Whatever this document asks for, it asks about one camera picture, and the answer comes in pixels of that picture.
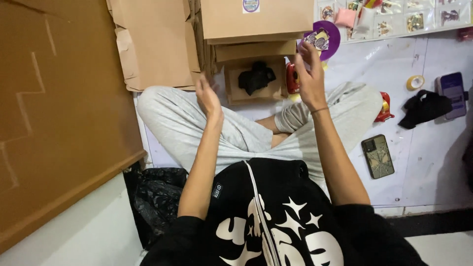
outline hoodie zipper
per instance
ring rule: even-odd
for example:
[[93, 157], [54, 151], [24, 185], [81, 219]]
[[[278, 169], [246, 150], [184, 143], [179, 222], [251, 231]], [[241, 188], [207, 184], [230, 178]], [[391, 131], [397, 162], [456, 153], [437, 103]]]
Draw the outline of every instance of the hoodie zipper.
[[246, 161], [244, 161], [244, 162], [245, 162], [246, 166], [248, 167], [248, 171], [250, 172], [251, 182], [253, 183], [254, 202], [256, 203], [256, 209], [258, 211], [258, 215], [260, 216], [261, 224], [263, 225], [264, 234], [266, 236], [266, 240], [268, 242], [269, 249], [271, 251], [271, 256], [272, 256], [274, 266], [280, 266], [278, 256], [276, 255], [276, 249], [274, 248], [274, 243], [272, 241], [272, 238], [271, 238], [271, 235], [270, 235], [270, 232], [269, 232], [269, 229], [268, 229], [268, 225], [266, 225], [266, 220], [264, 218], [264, 213], [263, 213], [263, 209], [261, 207], [260, 197], [259, 197], [259, 194], [258, 194], [258, 188], [256, 187], [256, 182], [254, 180], [253, 171], [251, 170], [250, 165]]

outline purple phone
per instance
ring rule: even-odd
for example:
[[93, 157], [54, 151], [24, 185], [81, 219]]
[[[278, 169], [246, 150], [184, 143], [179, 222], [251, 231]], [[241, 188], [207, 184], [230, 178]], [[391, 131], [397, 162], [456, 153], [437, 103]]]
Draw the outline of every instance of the purple phone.
[[466, 115], [466, 99], [463, 78], [460, 72], [437, 78], [438, 93], [452, 102], [453, 110], [445, 115], [446, 119], [454, 119]]

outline camouflage phone case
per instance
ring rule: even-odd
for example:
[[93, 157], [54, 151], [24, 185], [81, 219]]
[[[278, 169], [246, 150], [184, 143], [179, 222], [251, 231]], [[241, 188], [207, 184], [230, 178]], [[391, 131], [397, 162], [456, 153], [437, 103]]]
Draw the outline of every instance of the camouflage phone case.
[[364, 140], [361, 142], [361, 146], [373, 179], [382, 178], [394, 173], [393, 161], [391, 160], [384, 135]]

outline hand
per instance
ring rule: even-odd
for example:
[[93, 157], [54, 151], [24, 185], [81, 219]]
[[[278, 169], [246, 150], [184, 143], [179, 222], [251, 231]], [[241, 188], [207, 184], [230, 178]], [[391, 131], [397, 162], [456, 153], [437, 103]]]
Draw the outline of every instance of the hand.
[[[310, 65], [311, 71], [306, 70], [303, 60]], [[296, 54], [294, 65], [301, 82], [299, 91], [302, 102], [311, 112], [326, 108], [324, 70], [317, 49], [304, 42]]]
[[223, 123], [223, 111], [220, 104], [219, 97], [215, 93], [214, 88], [217, 86], [212, 82], [209, 83], [205, 74], [202, 74], [195, 86], [195, 94], [199, 107], [207, 117], [207, 122], [212, 121], [216, 123]]

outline sticker sheet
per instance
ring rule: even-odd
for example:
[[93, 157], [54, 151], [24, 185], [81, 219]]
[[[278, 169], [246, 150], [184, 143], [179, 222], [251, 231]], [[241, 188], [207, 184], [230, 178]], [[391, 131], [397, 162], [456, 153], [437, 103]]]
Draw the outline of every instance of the sticker sheet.
[[362, 7], [374, 1], [376, 0], [316, 0], [315, 21], [334, 22], [339, 8], [356, 11], [354, 28], [337, 25], [342, 43], [473, 26], [472, 0], [383, 0], [373, 8], [376, 12], [372, 27], [368, 31], [357, 30], [360, 16], [363, 15], [363, 12], [360, 14]]

